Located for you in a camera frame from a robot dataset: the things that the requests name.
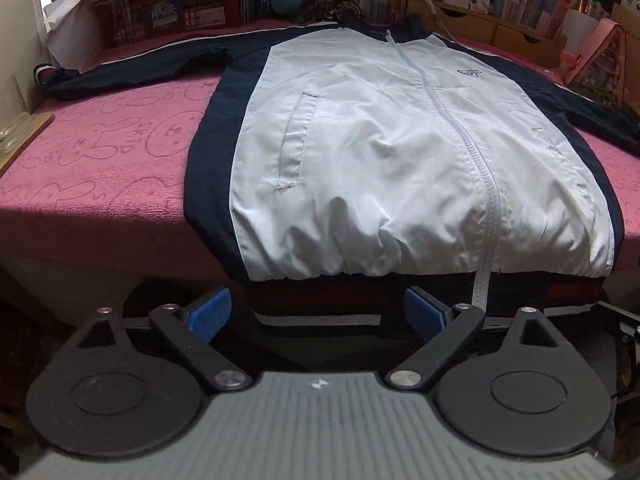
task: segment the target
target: navy blue sleeve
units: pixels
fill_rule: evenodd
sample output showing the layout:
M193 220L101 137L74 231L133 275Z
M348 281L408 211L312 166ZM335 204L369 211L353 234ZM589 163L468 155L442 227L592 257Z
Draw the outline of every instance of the navy blue sleeve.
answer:
M181 40L144 54L102 63L85 73L64 68L36 67L36 81L47 96L71 101L93 95L159 83L196 70L225 68L249 54L269 50L273 45L336 24L256 30L205 38Z
M549 81L542 74L508 59L482 54L449 40L443 41L449 48L465 52L515 81L547 117L550 114L557 115L559 111L564 115L564 120L573 126L582 128L626 152L640 155L640 130L622 112L588 100ZM562 122L557 116L555 119L554 123Z

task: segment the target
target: bed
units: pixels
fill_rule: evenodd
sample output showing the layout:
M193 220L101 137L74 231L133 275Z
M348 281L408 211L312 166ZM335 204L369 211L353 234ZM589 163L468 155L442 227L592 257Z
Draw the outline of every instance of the bed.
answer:
M247 29L277 26L282 24L258 22ZM107 51L97 62L175 39ZM554 71L533 68L559 81ZM0 178L0 228L7 234L2 251L73 266L225 283L222 266L182 211L188 148L219 79L219 73L201 73L88 100L47 102L44 109L55 112L56 119ZM622 207L625 238L616 267L637 267L640 160L581 134Z

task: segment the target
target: zipper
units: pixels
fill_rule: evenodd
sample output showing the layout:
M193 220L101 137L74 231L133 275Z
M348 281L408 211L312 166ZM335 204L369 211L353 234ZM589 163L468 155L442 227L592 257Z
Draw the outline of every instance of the zipper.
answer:
M476 279L474 281L474 290L472 294L471 303L474 306L486 311L486 300L489 293L489 279L491 278L491 271L494 264L495 252L498 245L498 235L500 232L500 195L498 193L498 186L495 183L495 179L489 165L484 160L482 153L478 150L476 143L469 135L462 125L455 120L449 112L446 111L440 98L433 90L433 85L426 73L419 66L417 66L404 52L404 50L395 42L391 36L391 32L386 32L387 42L398 52L405 63L414 70L420 73L422 77L422 86L425 93L430 97L431 101L435 104L436 109L440 116L446 120L453 129L462 138L471 159L476 166L476 170L482 177L485 190L485 203L486 203L486 230L487 236L485 237L484 244L480 251L478 259L478 270L476 270Z

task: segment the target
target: white wall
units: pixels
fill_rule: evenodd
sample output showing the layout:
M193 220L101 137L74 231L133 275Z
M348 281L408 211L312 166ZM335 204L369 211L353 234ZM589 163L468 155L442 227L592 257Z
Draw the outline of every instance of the white wall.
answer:
M0 9L0 81L14 73L33 111L42 101L33 67L49 60L40 41L33 0L0 0Z

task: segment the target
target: jacket logo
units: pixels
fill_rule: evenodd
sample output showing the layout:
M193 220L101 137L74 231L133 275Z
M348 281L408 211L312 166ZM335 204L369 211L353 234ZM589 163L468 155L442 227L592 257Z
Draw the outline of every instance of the jacket logo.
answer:
M471 77L478 77L478 74L481 74L479 70L458 70L461 74L468 75Z

